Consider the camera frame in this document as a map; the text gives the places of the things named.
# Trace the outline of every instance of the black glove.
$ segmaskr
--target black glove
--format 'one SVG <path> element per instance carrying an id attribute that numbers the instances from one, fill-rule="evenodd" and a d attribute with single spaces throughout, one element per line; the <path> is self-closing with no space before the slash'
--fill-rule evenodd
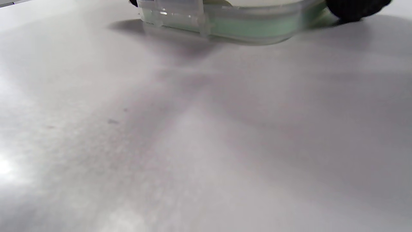
<path id="1" fill-rule="evenodd" d="M 359 21 L 378 13 L 392 0 L 326 0 L 329 10 L 346 22 Z"/>

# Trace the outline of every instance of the white surface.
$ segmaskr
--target white surface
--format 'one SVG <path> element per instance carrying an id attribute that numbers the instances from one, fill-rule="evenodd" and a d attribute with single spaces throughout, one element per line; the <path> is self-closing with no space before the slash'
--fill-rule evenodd
<path id="1" fill-rule="evenodd" d="M 410 232 L 411 10 L 247 47 L 0 9 L 1 232 Z"/>

